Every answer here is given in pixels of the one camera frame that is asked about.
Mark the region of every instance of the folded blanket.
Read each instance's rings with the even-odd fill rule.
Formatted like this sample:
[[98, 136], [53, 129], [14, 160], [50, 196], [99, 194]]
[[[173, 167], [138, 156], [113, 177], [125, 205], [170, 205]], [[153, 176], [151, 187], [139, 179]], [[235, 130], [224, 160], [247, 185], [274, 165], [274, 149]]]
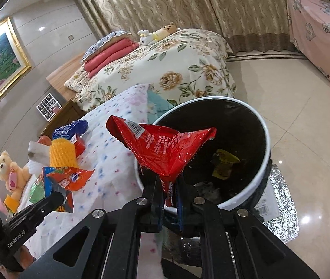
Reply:
[[108, 65], [109, 63], [112, 63], [113, 61], [116, 61], [118, 59], [121, 59], [122, 57], [128, 55], [130, 52], [134, 51], [135, 49], [137, 49], [139, 47], [139, 43], [135, 43], [132, 44], [124, 49], [121, 49], [118, 52], [115, 52], [114, 54], [112, 54], [111, 56], [109, 56], [108, 58], [106, 58], [106, 60], [101, 63], [97, 68], [95, 68], [93, 71], [91, 71], [89, 73], [89, 78], [92, 78], [94, 75], [96, 75], [104, 66]]
[[93, 57], [91, 60], [85, 63], [85, 70], [87, 72], [92, 72], [95, 68], [97, 68], [101, 63], [103, 63], [108, 57], [112, 54], [134, 44], [134, 42], [129, 38], [124, 38], [117, 43], [114, 43], [112, 46], [103, 50], [101, 53]]
[[97, 41], [93, 46], [88, 49], [88, 51], [86, 51], [86, 53], [82, 57], [81, 64], [92, 59], [93, 57], [101, 53], [103, 50], [107, 49], [121, 39], [130, 37], [130, 35], [130, 32], [124, 30], [111, 32], [110, 34]]
[[88, 72], [82, 65], [65, 83], [64, 86], [77, 93], [80, 93], [82, 87], [89, 81]]

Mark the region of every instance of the pink bedcover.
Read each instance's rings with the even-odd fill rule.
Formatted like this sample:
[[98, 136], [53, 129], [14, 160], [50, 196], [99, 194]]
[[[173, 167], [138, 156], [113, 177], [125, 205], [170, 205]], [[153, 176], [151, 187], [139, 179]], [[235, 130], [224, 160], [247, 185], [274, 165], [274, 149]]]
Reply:
[[96, 75], [101, 69], [106, 67], [109, 63], [112, 63], [113, 61], [116, 61], [118, 59], [121, 59], [122, 57], [125, 57], [130, 52], [133, 52], [135, 49], [139, 47], [139, 43], [134, 43], [130, 46], [125, 47], [124, 49], [121, 49], [112, 55], [110, 55], [108, 58], [105, 59], [99, 66], [97, 66], [95, 69], [93, 69], [91, 72], [89, 72], [88, 77], [92, 78], [94, 75]]
[[133, 45], [134, 42], [129, 38], [124, 38], [117, 43], [114, 43], [112, 46], [103, 50], [100, 54], [96, 55], [92, 59], [88, 60], [84, 68], [87, 72], [92, 72], [95, 68], [97, 68], [101, 63], [103, 63], [107, 58], [109, 58], [114, 53]]
[[330, 3], [287, 0], [290, 41], [330, 80]]

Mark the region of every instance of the blue patterned pillow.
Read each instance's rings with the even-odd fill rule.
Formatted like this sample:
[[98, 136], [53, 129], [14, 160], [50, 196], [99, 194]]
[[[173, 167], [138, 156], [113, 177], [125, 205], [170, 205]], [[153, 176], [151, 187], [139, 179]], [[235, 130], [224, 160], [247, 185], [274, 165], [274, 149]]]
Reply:
[[114, 43], [120, 41], [123, 38], [127, 38], [130, 35], [130, 32], [124, 30], [111, 32], [104, 38], [101, 38], [99, 41], [97, 41], [93, 46], [88, 49], [88, 51], [86, 51], [86, 53], [82, 57], [81, 64], [87, 62], [88, 60], [101, 53], [104, 49], [107, 49]]

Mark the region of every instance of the blue snack bag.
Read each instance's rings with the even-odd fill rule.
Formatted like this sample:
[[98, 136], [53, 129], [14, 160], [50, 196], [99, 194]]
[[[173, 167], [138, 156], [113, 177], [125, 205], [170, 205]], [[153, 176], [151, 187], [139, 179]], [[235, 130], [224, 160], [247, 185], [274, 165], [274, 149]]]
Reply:
[[65, 138], [70, 140], [75, 134], [81, 136], [88, 129], [88, 122], [84, 119], [74, 121], [69, 125], [56, 128], [53, 133], [53, 140], [56, 138]]

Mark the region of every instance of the polka dot sheet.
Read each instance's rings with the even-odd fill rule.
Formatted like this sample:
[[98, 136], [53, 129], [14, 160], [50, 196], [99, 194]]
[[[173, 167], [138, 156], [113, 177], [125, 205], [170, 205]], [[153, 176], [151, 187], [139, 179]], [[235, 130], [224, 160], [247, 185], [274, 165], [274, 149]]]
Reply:
[[[110, 115], [147, 123], [147, 113], [150, 112], [148, 87], [148, 84], [133, 86], [83, 117], [89, 127], [82, 136], [86, 150], [78, 157], [78, 163], [82, 169], [95, 171], [81, 190], [73, 192], [73, 213], [50, 213], [37, 227], [36, 234], [25, 243], [34, 257], [40, 257], [91, 211], [97, 208], [107, 212], [117, 210], [141, 196], [134, 174], [135, 157], [111, 136], [105, 124]], [[163, 278], [160, 260], [154, 234], [143, 233], [137, 278]]]

